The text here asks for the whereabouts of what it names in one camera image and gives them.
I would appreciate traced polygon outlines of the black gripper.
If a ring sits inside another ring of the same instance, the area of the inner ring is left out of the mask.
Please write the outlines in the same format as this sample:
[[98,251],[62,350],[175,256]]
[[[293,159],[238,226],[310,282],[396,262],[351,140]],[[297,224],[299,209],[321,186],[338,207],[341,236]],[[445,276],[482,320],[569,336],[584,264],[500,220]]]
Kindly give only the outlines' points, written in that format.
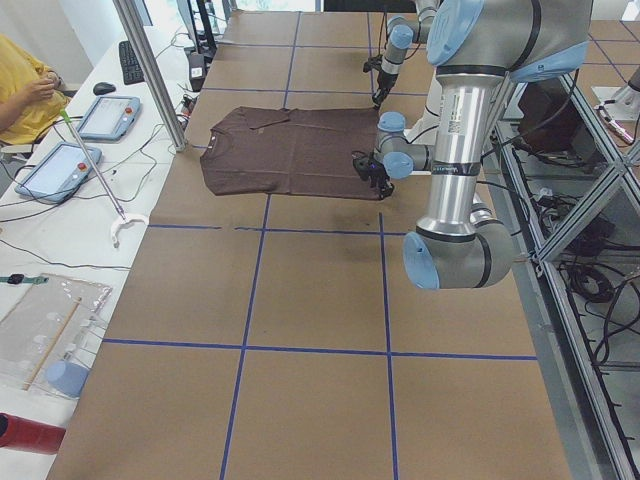
[[368,181],[371,188],[378,192],[380,198],[387,198],[394,192],[384,165],[375,159],[374,153],[353,152],[353,167],[362,181]]
[[396,84],[397,78],[397,74],[390,74],[385,72],[384,70],[378,71],[377,88],[372,94],[373,107],[376,110],[378,110],[382,106],[382,103],[390,94],[391,90]]

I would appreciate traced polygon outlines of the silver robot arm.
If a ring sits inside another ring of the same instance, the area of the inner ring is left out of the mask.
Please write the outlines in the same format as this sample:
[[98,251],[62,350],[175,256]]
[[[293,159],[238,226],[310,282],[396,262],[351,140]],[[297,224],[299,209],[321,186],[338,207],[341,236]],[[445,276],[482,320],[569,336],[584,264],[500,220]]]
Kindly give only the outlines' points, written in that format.
[[407,20],[394,17],[386,22],[382,32],[386,35],[384,51],[369,57],[363,65],[363,72],[377,73],[377,87],[372,94],[376,109],[382,106],[394,88],[401,67],[412,46],[425,46],[441,1],[415,1],[417,19]]
[[389,21],[384,52],[366,62],[378,74],[373,101],[386,99],[409,48],[424,45],[441,88],[435,143],[406,137],[403,115],[387,112],[373,151],[353,165],[383,195],[395,179],[429,173],[426,212],[403,241],[415,286],[482,288],[509,272],[512,238],[476,192],[483,149],[515,86],[580,68],[592,10],[589,1],[420,1],[415,20]]

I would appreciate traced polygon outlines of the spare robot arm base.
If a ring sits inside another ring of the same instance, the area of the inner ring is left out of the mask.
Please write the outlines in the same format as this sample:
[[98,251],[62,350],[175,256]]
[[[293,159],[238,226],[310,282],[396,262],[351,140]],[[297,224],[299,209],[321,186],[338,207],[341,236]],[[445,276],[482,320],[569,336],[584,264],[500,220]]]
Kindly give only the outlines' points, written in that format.
[[605,121],[632,121],[639,115],[639,69],[621,87],[592,88],[596,112]]

